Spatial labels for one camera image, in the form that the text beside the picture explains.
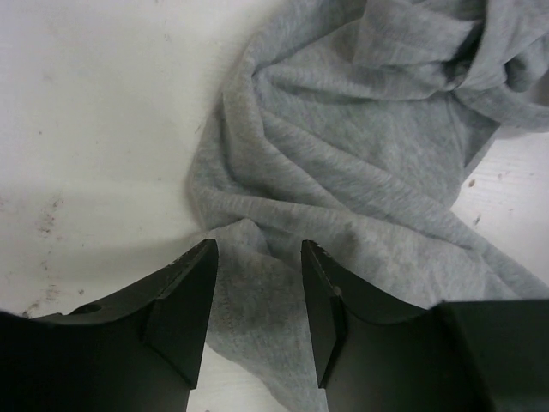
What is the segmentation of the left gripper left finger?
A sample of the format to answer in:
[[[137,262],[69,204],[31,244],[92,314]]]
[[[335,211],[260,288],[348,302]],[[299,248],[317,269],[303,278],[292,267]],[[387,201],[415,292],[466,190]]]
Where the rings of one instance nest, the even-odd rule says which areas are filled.
[[[204,240],[76,308],[1,315],[4,411],[184,411],[196,388],[218,268]]]

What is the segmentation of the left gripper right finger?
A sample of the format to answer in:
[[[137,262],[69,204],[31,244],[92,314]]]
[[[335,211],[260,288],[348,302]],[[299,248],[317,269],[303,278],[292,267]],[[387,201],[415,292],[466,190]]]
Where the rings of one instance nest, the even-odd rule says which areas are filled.
[[[318,385],[332,411],[545,411],[546,300],[423,309],[301,247]]]

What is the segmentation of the grey tank top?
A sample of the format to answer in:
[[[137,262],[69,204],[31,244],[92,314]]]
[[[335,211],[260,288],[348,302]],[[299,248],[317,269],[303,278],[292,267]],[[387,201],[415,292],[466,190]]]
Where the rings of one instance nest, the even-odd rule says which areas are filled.
[[[219,248],[209,346],[324,411],[300,246],[418,306],[547,286],[452,212],[495,131],[548,128],[545,1],[290,1],[251,39],[190,176]]]

